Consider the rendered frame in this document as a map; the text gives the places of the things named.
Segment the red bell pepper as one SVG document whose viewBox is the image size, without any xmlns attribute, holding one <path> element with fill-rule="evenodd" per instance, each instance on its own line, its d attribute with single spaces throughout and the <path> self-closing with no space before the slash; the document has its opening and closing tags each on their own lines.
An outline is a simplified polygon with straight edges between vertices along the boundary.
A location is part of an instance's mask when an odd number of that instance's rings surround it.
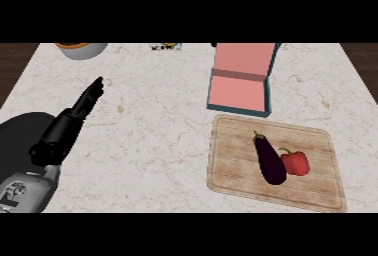
<svg viewBox="0 0 378 256">
<path fill-rule="evenodd" d="M 310 172 L 310 164 L 307 156 L 303 152 L 292 152 L 288 148 L 281 147 L 285 153 L 281 155 L 281 160 L 289 175 L 304 176 Z"/>
</svg>

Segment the grey bowl with orange rim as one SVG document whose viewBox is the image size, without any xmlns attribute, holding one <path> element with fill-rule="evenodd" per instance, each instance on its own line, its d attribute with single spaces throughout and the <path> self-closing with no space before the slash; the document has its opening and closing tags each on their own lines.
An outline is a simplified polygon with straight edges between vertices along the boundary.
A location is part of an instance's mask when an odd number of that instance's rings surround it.
<svg viewBox="0 0 378 256">
<path fill-rule="evenodd" d="M 63 55 L 72 60 L 87 60 L 96 57 L 105 50 L 106 43 L 56 44 Z"/>
</svg>

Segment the small printed carton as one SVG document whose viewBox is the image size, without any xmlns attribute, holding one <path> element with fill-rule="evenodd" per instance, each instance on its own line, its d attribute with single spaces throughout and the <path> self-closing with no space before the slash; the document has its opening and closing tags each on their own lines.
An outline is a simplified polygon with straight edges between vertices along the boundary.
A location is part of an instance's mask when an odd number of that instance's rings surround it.
<svg viewBox="0 0 378 256">
<path fill-rule="evenodd" d="M 158 50 L 180 50 L 182 43 L 149 43 L 149 47 L 154 51 Z"/>
</svg>

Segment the wooden cutting board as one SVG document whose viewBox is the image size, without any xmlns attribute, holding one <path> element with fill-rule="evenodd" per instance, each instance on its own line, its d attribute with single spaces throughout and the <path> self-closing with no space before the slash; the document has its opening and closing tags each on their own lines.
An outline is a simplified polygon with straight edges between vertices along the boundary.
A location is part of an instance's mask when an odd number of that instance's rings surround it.
<svg viewBox="0 0 378 256">
<path fill-rule="evenodd" d="M 266 182 L 252 143 L 266 135 L 273 148 L 303 152 L 310 173 L 281 185 Z M 332 140 L 322 129 L 220 114 L 214 117 L 207 168 L 208 188 L 220 193 L 320 212 L 347 210 Z"/>
</svg>

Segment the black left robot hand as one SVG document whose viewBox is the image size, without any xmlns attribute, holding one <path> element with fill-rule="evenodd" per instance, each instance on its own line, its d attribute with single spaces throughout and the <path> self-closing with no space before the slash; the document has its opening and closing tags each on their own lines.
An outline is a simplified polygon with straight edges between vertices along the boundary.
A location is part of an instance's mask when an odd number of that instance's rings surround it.
<svg viewBox="0 0 378 256">
<path fill-rule="evenodd" d="M 37 166 L 61 165 L 75 144 L 84 120 L 103 94 L 103 78 L 99 77 L 84 90 L 74 106 L 52 121 L 38 143 L 28 154 Z"/>
</svg>

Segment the pink and teal box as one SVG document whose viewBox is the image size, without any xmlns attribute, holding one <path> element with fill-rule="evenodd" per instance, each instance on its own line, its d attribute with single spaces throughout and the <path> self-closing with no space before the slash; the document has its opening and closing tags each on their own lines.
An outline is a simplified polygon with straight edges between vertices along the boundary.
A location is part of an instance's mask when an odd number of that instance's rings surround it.
<svg viewBox="0 0 378 256">
<path fill-rule="evenodd" d="M 270 74 L 281 43 L 213 43 L 207 108 L 266 118 L 272 113 Z"/>
</svg>

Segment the purple eggplant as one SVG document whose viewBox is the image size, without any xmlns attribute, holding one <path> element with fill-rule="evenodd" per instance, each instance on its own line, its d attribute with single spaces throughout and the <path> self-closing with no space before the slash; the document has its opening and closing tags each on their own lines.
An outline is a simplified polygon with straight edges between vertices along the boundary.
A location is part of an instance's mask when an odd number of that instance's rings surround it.
<svg viewBox="0 0 378 256">
<path fill-rule="evenodd" d="M 281 185 L 286 181 L 286 169 L 281 157 L 261 133 L 254 132 L 252 141 L 264 180 L 270 185 Z"/>
</svg>

